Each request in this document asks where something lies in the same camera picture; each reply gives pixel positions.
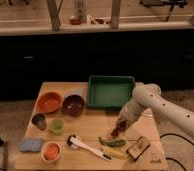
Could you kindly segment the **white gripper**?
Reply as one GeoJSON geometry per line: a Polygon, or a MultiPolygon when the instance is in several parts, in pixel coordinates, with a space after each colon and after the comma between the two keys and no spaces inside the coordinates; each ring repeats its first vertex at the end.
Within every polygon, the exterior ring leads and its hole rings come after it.
{"type": "Polygon", "coordinates": [[[118,122],[126,123],[126,127],[132,126],[146,110],[146,107],[140,105],[136,100],[131,99],[120,110],[118,122]]]}

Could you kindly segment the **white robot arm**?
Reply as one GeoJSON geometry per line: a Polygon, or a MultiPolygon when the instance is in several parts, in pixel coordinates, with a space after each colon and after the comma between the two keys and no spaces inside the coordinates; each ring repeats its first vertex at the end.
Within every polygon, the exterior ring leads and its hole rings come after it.
{"type": "Polygon", "coordinates": [[[128,129],[147,108],[163,115],[194,139],[194,112],[165,100],[157,84],[136,86],[132,91],[132,98],[120,110],[117,124],[124,122],[128,129]]]}

